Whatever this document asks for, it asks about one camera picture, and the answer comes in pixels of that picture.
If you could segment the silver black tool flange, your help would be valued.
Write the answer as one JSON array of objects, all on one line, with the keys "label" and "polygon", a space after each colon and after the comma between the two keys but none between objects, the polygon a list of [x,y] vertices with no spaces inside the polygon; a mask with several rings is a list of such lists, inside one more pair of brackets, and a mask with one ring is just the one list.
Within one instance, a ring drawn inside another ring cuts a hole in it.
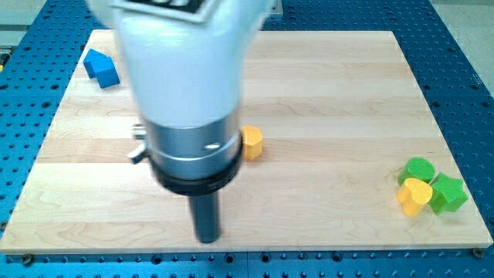
[{"label": "silver black tool flange", "polygon": [[132,126],[142,144],[127,156],[147,159],[154,178],[167,190],[186,196],[207,195],[225,187],[242,163],[239,112],[199,127],[165,127],[145,120]]}]

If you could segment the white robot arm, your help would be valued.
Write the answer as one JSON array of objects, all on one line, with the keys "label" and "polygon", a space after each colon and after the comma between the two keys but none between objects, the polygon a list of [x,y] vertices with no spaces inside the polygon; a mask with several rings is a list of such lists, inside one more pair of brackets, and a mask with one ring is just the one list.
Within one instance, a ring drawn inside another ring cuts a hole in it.
[{"label": "white robot arm", "polygon": [[242,163],[239,106],[247,50],[270,0],[91,1],[115,30],[141,123],[130,152],[156,180],[188,197],[195,235],[221,233],[218,191]]}]

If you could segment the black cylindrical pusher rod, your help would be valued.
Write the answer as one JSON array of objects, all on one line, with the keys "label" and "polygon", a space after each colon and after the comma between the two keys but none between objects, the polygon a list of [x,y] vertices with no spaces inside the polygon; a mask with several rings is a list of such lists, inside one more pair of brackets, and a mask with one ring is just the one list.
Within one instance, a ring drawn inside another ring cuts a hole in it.
[{"label": "black cylindrical pusher rod", "polygon": [[196,238],[202,243],[212,243],[221,235],[218,193],[188,198]]}]

